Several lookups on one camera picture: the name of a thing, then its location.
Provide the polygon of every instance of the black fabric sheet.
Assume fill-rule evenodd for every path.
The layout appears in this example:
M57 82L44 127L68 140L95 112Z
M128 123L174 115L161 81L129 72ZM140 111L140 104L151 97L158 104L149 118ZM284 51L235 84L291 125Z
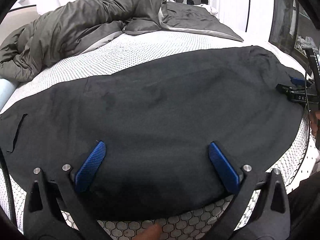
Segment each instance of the black fabric sheet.
M303 107L276 91L302 74L260 47L208 49L112 75L58 83L0 116L0 147L24 189L33 169L48 178L77 170L97 141L107 145L90 189L96 219L169 217L227 193L208 158L219 141L239 163L264 172L290 148Z

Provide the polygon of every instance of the metal pin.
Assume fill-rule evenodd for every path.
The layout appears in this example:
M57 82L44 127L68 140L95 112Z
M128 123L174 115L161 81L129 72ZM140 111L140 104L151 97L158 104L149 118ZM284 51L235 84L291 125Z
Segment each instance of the metal pin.
M278 169L273 169L273 172L274 172L275 174L277 174L277 175L280 174L280 171L279 171Z
M33 170L33 173L34 173L34 174L38 174L40 171L41 171L40 168L35 168L35 169Z
M247 172L252 170L252 167L249 164L243 165L243 169Z
M71 168L70 164L65 164L65 165L62 166L62 169L64 171L68 171L68 170L70 170L70 168Z

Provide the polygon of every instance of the white pillow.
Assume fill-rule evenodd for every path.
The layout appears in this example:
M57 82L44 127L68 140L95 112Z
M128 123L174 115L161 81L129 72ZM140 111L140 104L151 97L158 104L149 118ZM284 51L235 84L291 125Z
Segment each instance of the white pillow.
M199 4L199 5L195 5L195 6L205 8L213 16L217 16L217 14L218 14L217 9L212 7L212 6L210 6L210 5L208 5L208 4Z

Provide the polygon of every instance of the bed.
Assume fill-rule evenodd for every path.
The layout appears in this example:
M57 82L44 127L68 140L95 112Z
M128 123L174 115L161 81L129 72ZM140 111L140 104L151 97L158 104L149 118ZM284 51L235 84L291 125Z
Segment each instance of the bed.
M158 31L138 36L122 34L108 44L88 53L61 60L54 66L44 69L31 82L21 83L15 90L0 114L4 113L15 102L41 92L54 84L71 81L94 75L110 75L120 70L148 62L154 59L200 49L219 49L230 47L245 47L257 45L271 51L279 61L301 73L305 73L302 66L292 57L281 52L272 44L250 37L247 33L234 30L244 42L227 40L202 34L183 32ZM284 179L287 193L295 189L302 179L307 178L314 166L318 150L314 139L308 140L308 114L304 111L296 139L283 156L272 166L278 168ZM11 178L18 228L23 230L23 208L26 192ZM242 216L237 228L243 227L255 206L259 191L255 191ZM200 239L212 224L222 215L232 195L201 209L187 212L179 216L146 221L98 221L114 240L131 239L151 224L157 222L163 227L162 240L166 239ZM4 177L0 171L0 205L7 215L8 200L4 184ZM62 211L67 224L76 228L72 217Z

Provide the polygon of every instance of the blue clamp pad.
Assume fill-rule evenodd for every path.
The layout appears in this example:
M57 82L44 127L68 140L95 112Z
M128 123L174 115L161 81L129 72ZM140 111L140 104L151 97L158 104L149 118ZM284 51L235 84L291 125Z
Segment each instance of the blue clamp pad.
M75 176L76 192L84 192L90 186L103 158L106 156L106 151L105 143L99 142Z
M304 87L304 78L302 79L302 78L291 77L291 83L296 86Z
M240 190L239 175L214 142L209 145L209 158L227 191L237 194Z

